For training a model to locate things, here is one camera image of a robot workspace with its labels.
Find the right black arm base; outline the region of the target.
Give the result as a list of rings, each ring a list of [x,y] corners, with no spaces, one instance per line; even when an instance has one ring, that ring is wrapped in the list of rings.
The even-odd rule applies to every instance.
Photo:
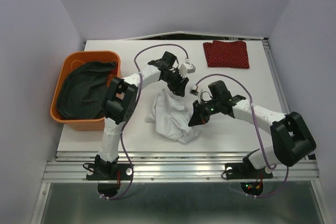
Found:
[[[267,173],[265,168],[255,169],[248,158],[257,150],[249,153],[240,163],[226,163],[221,176],[225,180],[231,179],[271,179],[272,172]]]

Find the white skirt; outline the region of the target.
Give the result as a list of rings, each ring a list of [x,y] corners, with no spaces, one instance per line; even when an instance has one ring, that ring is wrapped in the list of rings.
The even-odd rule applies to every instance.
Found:
[[[188,144],[200,131],[188,126],[191,114],[184,101],[167,89],[157,93],[145,121],[155,124],[156,132],[172,142]]]

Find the red polka dot skirt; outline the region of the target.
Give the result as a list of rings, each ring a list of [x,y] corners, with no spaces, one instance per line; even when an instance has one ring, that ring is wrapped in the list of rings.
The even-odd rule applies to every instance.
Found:
[[[244,41],[223,42],[214,40],[203,43],[208,67],[249,69],[247,45]]]

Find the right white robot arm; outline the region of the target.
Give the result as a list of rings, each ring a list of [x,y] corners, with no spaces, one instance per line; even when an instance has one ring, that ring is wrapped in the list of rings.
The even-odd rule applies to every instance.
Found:
[[[292,167],[316,149],[316,142],[301,114],[284,114],[253,105],[244,96],[231,95],[223,81],[213,82],[208,88],[211,99],[193,102],[189,127],[204,125],[212,115],[221,113],[248,122],[257,132],[263,130],[271,136],[271,146],[260,145],[245,157],[241,165],[244,175],[253,177],[260,169],[278,164]]]

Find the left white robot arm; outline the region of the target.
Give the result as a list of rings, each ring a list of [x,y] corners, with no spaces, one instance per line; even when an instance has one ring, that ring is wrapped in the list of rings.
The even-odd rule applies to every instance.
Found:
[[[120,134],[135,111],[138,95],[148,85],[164,81],[174,95],[185,96],[189,81],[187,74],[195,67],[186,59],[179,67],[174,67],[177,57],[165,52],[162,58],[151,60],[139,72],[125,78],[112,78],[102,102],[104,115],[104,134],[100,151],[94,164],[106,179],[113,178],[117,172]]]

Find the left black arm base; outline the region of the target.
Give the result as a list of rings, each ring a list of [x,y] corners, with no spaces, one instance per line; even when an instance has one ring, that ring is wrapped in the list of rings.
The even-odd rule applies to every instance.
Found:
[[[86,180],[88,181],[112,181],[133,179],[133,170],[130,164],[113,164],[111,168],[100,170],[94,163],[84,163],[86,170]]]

